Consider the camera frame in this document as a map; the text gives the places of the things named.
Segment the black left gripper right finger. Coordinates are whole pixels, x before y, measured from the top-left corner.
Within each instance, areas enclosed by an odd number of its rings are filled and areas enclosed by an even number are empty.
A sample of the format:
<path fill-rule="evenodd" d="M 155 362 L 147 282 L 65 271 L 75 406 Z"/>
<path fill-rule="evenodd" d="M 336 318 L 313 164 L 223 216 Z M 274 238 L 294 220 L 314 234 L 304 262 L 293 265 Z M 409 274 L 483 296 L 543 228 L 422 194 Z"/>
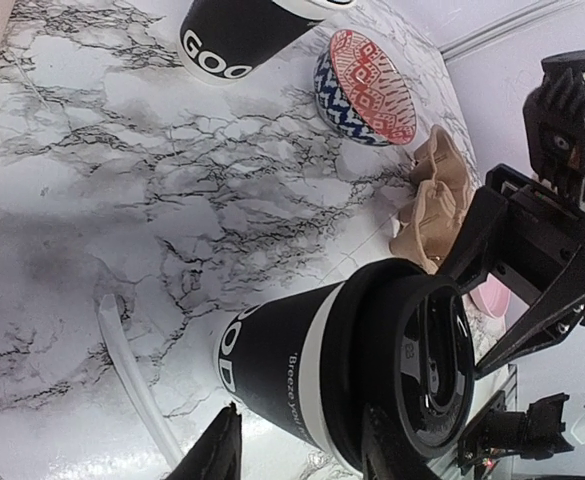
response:
<path fill-rule="evenodd" d="M 365 480 L 439 479 L 424 461 L 402 450 L 398 430 L 389 417 L 369 404 L 363 410 L 361 453 Z"/>

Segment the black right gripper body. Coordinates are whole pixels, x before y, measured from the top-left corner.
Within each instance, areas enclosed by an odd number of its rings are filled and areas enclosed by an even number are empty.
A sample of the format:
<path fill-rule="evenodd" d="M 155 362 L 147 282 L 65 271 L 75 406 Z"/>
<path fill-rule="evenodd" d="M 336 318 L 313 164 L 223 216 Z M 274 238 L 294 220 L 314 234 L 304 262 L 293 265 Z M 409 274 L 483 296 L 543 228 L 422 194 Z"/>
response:
<path fill-rule="evenodd" d="M 547 57 L 523 117 L 537 178 L 496 175 L 496 274 L 523 300 L 585 297 L 585 50 Z"/>

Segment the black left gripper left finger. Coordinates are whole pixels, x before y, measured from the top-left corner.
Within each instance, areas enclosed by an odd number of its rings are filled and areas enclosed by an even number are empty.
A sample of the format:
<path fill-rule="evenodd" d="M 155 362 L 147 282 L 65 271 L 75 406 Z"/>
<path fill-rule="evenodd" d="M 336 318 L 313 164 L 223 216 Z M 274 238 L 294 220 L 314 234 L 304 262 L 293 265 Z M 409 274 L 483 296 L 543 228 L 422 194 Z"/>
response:
<path fill-rule="evenodd" d="M 223 407 L 166 480 L 239 480 L 242 417 L 235 403 Z"/>

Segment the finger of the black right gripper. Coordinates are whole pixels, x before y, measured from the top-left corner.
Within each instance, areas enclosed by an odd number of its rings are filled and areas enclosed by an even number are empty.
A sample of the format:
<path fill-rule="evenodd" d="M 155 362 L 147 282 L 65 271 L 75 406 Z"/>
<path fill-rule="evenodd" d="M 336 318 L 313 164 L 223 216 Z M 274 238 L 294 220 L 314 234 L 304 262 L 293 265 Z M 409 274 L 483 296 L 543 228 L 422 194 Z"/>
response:
<path fill-rule="evenodd" d="M 499 164 L 490 170 L 485 184 L 474 193 L 461 229 L 438 273 L 452 279 L 463 294 L 495 276 L 516 295 L 526 293 L 527 284 L 515 272 L 507 245 L 515 233 L 509 215 L 512 195 L 527 185 L 527 177 Z"/>
<path fill-rule="evenodd" d="M 497 260 L 492 273 L 526 303 L 527 310 L 478 362 L 479 376 L 553 347 L 577 325 L 585 326 L 585 242 L 564 252 L 569 259 L 553 261 L 534 253 L 525 259 Z"/>

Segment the black plastic cup lid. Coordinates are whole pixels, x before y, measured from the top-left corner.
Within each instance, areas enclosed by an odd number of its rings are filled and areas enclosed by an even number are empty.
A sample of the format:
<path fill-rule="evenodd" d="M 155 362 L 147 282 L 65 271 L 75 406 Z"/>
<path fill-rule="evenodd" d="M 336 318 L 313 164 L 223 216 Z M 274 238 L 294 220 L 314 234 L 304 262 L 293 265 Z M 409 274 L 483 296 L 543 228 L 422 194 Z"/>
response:
<path fill-rule="evenodd" d="M 450 278 L 401 259 L 361 267 L 337 293 L 322 338 L 321 401 L 337 452 L 361 468 L 371 406 L 387 415 L 399 453 L 445 454 L 469 416 L 473 369 L 469 322 Z"/>

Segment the black paper coffee cup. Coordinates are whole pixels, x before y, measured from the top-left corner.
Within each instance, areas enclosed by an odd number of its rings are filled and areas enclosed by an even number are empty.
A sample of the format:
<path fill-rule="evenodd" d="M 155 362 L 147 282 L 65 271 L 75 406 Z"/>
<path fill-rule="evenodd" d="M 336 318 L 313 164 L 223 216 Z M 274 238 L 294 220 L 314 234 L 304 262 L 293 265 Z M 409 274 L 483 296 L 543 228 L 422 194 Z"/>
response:
<path fill-rule="evenodd" d="M 346 282 L 263 303 L 237 315 L 214 347 L 229 394 L 351 470 L 361 467 L 350 379 L 359 303 Z"/>

